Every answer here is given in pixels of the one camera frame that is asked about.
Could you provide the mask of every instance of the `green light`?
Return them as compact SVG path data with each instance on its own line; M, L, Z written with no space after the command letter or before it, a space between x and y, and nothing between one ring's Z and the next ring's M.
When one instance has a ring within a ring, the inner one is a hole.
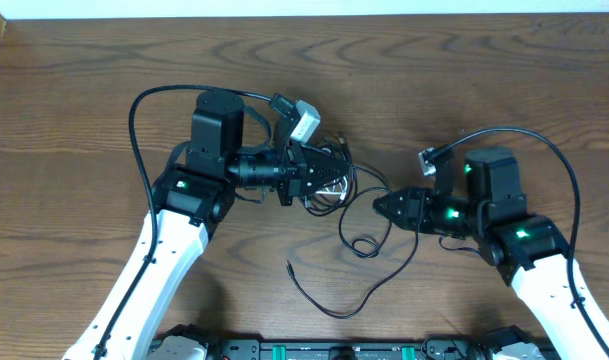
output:
M446 217L449 219L460 217L460 212L453 209L448 209L446 212Z

